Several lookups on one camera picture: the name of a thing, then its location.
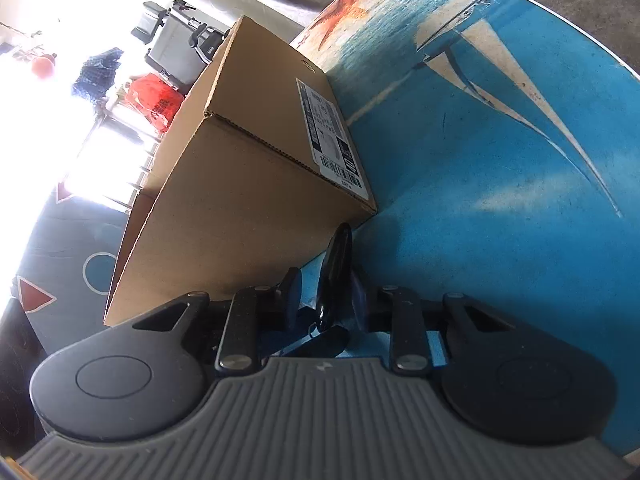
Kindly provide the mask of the dark blue hanging cloth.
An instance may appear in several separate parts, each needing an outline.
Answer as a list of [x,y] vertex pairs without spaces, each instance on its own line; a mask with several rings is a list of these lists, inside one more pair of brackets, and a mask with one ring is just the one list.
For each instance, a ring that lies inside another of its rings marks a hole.
[[124,54],[118,47],[111,48],[89,58],[72,85],[72,95],[96,104],[114,86],[115,76]]

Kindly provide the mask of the blue patterned fabric sofa cover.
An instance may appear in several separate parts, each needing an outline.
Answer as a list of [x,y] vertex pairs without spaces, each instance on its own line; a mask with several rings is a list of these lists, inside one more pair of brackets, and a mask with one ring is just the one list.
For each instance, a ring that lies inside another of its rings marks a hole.
[[44,203],[14,280],[44,351],[104,330],[103,318],[128,216],[68,192]]

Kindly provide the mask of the grey wheelchair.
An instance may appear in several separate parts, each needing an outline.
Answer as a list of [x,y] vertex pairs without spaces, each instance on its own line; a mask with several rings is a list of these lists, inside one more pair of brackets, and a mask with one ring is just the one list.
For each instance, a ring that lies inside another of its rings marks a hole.
[[145,62],[183,96],[213,61],[228,33],[184,0],[174,0],[169,8],[145,1],[139,25],[131,31],[148,47]]

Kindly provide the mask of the red plastic bag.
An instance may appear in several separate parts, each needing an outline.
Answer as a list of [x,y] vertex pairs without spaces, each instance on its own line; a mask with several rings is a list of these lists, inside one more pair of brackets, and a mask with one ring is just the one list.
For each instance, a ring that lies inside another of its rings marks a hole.
[[125,101],[160,134],[168,131],[183,100],[184,96],[157,74],[134,79],[125,93]]

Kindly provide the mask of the brown cardboard box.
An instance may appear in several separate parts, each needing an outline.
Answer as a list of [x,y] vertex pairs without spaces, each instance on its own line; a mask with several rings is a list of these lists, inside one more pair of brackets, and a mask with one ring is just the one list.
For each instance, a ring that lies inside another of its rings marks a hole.
[[108,293],[114,326],[187,292],[277,283],[376,211],[326,74],[240,18],[195,81],[134,200]]

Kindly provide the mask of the black cylindrical tube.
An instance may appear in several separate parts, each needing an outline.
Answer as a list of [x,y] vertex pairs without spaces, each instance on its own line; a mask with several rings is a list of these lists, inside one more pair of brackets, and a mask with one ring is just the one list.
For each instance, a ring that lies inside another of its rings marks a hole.
[[341,223],[332,236],[320,268],[317,328],[329,330],[352,305],[352,228]]

